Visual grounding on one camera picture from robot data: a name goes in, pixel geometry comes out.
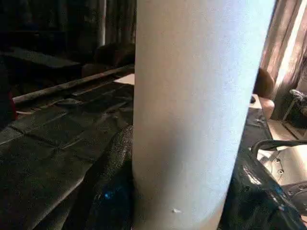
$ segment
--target table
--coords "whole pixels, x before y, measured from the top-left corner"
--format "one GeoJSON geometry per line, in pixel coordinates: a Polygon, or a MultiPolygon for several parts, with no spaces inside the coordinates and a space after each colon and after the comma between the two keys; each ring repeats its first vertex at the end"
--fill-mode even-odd
{"type": "MultiPolygon", "coordinates": [[[[0,132],[0,229],[61,229],[85,172],[133,123],[133,79],[72,95],[0,132]]],[[[261,108],[250,108],[240,147],[268,138],[261,108]]]]}

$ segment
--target shiny black plastic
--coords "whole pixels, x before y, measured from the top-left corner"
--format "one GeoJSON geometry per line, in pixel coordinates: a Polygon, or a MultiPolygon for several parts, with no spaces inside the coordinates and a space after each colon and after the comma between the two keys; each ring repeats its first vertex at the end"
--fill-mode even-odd
{"type": "Polygon", "coordinates": [[[241,149],[220,222],[223,230],[306,229],[298,211],[263,165],[241,149]]]}
{"type": "Polygon", "coordinates": [[[84,177],[64,230],[130,230],[132,127],[122,129],[84,177]]]}

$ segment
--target curtain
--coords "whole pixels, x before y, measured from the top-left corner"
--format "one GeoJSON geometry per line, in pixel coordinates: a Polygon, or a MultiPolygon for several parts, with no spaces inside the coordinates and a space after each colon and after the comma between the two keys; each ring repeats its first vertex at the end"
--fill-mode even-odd
{"type": "Polygon", "coordinates": [[[274,80],[277,78],[301,1],[276,1],[260,63],[260,66],[266,69],[274,80]]]}
{"type": "Polygon", "coordinates": [[[135,43],[136,0],[106,0],[106,44],[135,43]]]}
{"type": "Polygon", "coordinates": [[[280,80],[279,71],[289,46],[302,0],[278,0],[275,4],[271,24],[262,53],[260,67],[266,69],[275,80],[275,89],[272,99],[275,110],[272,119],[281,119],[286,112],[292,97],[290,89],[294,89],[300,79],[302,62],[306,50],[307,13],[303,14],[299,25],[293,51],[289,59],[289,66],[284,78],[280,80]]]}
{"type": "Polygon", "coordinates": [[[300,24],[294,49],[292,51],[288,70],[281,84],[277,86],[277,93],[274,99],[275,110],[274,119],[281,119],[286,113],[292,96],[289,93],[291,89],[295,89],[299,80],[306,74],[307,68],[307,10],[305,10],[302,22],[300,24]]]}

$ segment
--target brown chair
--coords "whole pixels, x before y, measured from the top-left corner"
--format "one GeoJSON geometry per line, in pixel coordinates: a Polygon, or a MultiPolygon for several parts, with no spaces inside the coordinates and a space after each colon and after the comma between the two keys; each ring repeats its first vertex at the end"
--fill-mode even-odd
{"type": "Polygon", "coordinates": [[[274,79],[271,77],[268,71],[259,68],[253,93],[259,96],[266,119],[270,119],[275,108],[275,104],[271,100],[274,85],[274,79]]]}

